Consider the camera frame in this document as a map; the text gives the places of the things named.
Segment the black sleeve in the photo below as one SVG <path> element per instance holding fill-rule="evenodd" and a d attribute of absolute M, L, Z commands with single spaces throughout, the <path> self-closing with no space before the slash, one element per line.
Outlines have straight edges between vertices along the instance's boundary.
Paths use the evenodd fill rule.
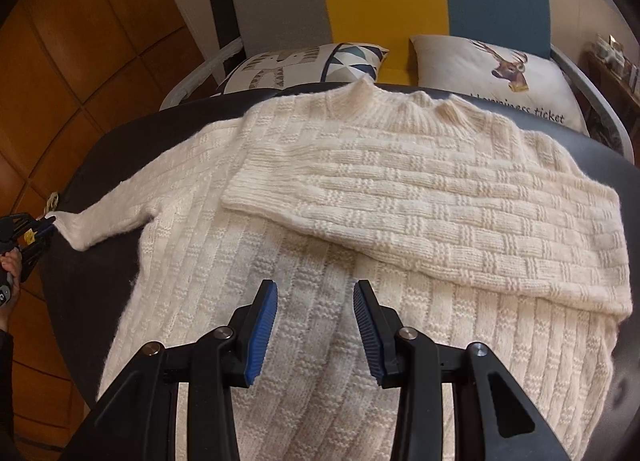
<path fill-rule="evenodd" d="M 0 459 L 24 461 L 14 444 L 14 403 L 11 366 L 14 338 L 0 330 Z"/>

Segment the deer antler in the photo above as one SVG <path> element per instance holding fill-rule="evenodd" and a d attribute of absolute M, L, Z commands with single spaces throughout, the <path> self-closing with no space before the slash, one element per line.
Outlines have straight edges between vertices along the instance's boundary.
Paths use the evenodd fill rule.
<path fill-rule="evenodd" d="M 499 54 L 495 53 L 495 51 L 492 50 L 492 48 L 489 48 L 484 42 L 479 42 L 478 40 L 471 40 L 470 42 L 476 48 L 478 48 L 478 50 L 481 50 L 481 51 L 484 51 L 485 53 L 489 53 L 490 55 L 493 55 L 493 57 L 498 62 L 504 62 L 504 59 Z"/>
<path fill-rule="evenodd" d="M 511 53 L 513 53 L 513 56 L 516 57 L 517 61 L 520 64 L 526 64 L 529 61 L 529 57 L 527 57 L 526 53 L 523 53 L 522 51 L 512 51 Z"/>

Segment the gray backrest panel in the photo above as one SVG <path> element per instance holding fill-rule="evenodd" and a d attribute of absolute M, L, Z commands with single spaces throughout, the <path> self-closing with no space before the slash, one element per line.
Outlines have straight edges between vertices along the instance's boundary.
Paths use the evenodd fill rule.
<path fill-rule="evenodd" d="M 324 0 L 234 0 L 246 56 L 332 41 Z"/>

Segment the white pillow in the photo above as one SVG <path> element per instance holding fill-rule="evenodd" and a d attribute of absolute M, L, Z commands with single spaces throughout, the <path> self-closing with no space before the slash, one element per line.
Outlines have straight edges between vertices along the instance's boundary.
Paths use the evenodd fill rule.
<path fill-rule="evenodd" d="M 418 84 L 484 98 L 589 135 L 580 106 L 551 60 L 447 35 L 411 38 Z"/>
<path fill-rule="evenodd" d="M 276 88 L 317 82 L 356 82 L 378 78 L 388 50 L 375 44 L 325 44 L 302 50 L 260 53 L 245 60 L 220 84 L 217 93 Z"/>

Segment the yellow sticker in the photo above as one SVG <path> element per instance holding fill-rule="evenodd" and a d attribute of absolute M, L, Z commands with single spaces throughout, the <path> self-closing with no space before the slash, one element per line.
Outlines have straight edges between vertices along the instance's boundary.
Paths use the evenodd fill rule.
<path fill-rule="evenodd" d="M 27 245 L 32 244 L 36 240 L 36 232 L 31 230 L 30 228 L 24 233 L 24 242 Z"/>

